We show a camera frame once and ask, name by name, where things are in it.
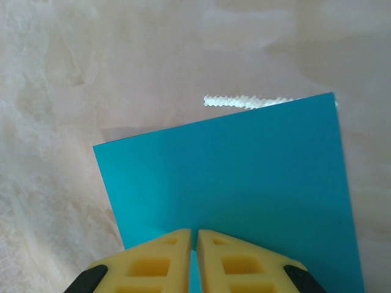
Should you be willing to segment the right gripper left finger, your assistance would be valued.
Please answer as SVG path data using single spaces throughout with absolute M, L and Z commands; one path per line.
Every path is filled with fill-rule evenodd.
M 103 258 L 64 293 L 188 293 L 191 230 L 180 229 Z

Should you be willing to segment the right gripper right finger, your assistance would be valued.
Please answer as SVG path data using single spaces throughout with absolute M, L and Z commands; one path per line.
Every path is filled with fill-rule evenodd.
M 324 293 L 299 261 L 250 242 L 199 230 L 202 293 Z

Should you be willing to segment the blue cloth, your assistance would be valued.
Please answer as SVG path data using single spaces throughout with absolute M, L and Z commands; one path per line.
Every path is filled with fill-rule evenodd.
M 332 93 L 95 145 L 126 248 L 181 228 L 303 263 L 365 293 Z

